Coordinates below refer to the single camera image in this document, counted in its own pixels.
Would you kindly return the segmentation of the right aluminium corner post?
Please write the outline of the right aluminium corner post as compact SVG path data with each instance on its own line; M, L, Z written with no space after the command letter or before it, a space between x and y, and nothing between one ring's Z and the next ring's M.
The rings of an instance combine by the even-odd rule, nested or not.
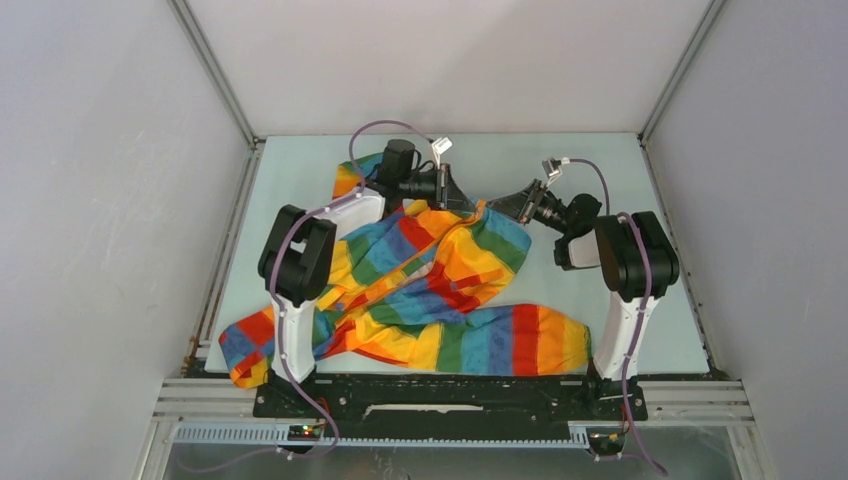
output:
M639 132L640 144L644 148L650 143L727 4L727 0L710 0L708 2Z

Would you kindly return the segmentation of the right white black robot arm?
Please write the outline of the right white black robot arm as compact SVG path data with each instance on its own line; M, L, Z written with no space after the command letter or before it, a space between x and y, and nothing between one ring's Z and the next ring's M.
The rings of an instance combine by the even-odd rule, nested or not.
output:
M606 418L636 392L637 359L647 322L680 275L677 254L651 211L604 215L602 203L581 193L564 203L541 181L488 206L520 224L537 221L560 233L553 262L564 271L598 268L610 301L596 354L584 377L585 411Z

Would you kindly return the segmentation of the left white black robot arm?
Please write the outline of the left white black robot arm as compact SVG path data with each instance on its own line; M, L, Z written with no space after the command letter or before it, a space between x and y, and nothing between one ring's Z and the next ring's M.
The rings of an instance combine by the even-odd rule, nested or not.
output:
M412 166L416 149L400 139L389 141L379 168L370 176L360 167L353 189L312 211L287 204L280 208L258 262L274 308L275 358L272 369L287 380L277 402L292 416L304 416L316 403L315 388L304 380L315 368L312 347L313 310L331 272L334 245L364 225L378 221L388 201L424 200L435 210L473 212L475 204L453 180L442 162L451 140L429 142L432 167Z

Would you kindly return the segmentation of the aluminium corner post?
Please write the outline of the aluminium corner post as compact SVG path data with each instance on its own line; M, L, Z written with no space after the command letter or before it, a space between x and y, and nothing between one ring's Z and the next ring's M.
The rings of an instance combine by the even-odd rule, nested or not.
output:
M710 0L708 2L639 132L640 144L644 148L650 143L727 4L727 0Z
M260 140L251 126L241 102L237 98L236 92L190 2L186 0L168 0L167 4L171 8L177 23L184 31L192 50L241 137L249 149L255 149Z

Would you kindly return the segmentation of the left aluminium corner post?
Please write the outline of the left aluminium corner post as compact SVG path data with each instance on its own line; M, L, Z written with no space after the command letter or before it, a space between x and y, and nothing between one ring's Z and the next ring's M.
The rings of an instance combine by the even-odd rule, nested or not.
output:
M184 31L192 50L241 137L249 149L255 149L260 140L251 126L241 102L237 98L236 92L190 2L186 0L168 0L167 4L171 8L177 23Z

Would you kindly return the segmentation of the aluminium front frame rail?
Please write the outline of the aluminium front frame rail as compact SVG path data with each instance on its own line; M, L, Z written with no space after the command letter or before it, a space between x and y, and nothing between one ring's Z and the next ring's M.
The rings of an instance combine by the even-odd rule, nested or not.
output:
M379 412L494 413L529 421L613 424L620 397L590 399L572 378L494 379L438 375L322 375L305 390L333 419L363 422ZM629 399L635 420L654 425L748 426L754 415L738 381L639 381ZM154 414L169 419L320 419L286 383L239 389L224 379L168 379Z

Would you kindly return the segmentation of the rainbow striped jacket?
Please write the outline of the rainbow striped jacket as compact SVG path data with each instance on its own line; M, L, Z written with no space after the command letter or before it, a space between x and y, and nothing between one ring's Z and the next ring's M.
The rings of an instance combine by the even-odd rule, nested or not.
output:
M589 329L532 303L493 299L525 269L528 232L488 207L416 200L338 240L308 347L419 371L536 377L584 366Z

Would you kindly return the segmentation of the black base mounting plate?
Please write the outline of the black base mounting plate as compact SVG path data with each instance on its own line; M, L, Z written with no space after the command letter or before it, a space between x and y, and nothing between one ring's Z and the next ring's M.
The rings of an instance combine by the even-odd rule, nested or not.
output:
M648 417L642 389L630 398L591 400L578 375L509 377L451 374L313 373L297 389L272 376L256 393L253 415L322 421L342 436L422 439L566 439L580 422L623 426Z

